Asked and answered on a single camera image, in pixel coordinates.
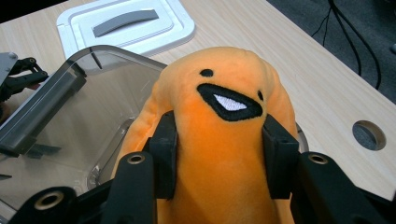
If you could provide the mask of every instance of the wooden table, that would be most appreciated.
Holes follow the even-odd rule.
[[[0,51],[35,57],[48,72],[65,61],[56,28],[60,5],[0,24]],[[150,57],[169,64],[213,46],[250,49],[271,63],[290,94],[309,149],[331,156],[358,187],[391,200],[396,189],[396,106],[266,1],[181,0],[195,22],[194,38]],[[361,146],[352,133],[368,120],[386,137],[381,150]]]

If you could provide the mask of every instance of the black embroidered eye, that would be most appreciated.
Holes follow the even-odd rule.
[[[258,95],[259,95],[259,98],[260,98],[262,101],[264,101],[264,98],[262,97],[262,92],[261,92],[261,91],[258,92]]]
[[[213,71],[211,69],[204,69],[200,72],[203,77],[213,77]]]

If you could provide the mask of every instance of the plastic bin handle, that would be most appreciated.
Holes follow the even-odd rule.
[[[100,37],[127,24],[138,21],[151,21],[158,18],[157,12],[154,9],[128,12],[93,27],[93,34],[96,37]]]
[[[0,129],[0,153],[12,157],[25,154],[56,112],[85,83],[84,71],[50,76]]]

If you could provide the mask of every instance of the gray handle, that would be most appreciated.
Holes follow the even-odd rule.
[[[100,37],[126,24],[137,21],[156,20],[158,18],[159,17],[154,9],[128,12],[93,27],[93,34],[96,37]]]

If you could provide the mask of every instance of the transparent plastic container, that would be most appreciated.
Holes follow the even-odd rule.
[[[111,46],[72,55],[0,127],[0,217],[37,192],[110,179],[123,136],[165,64]]]

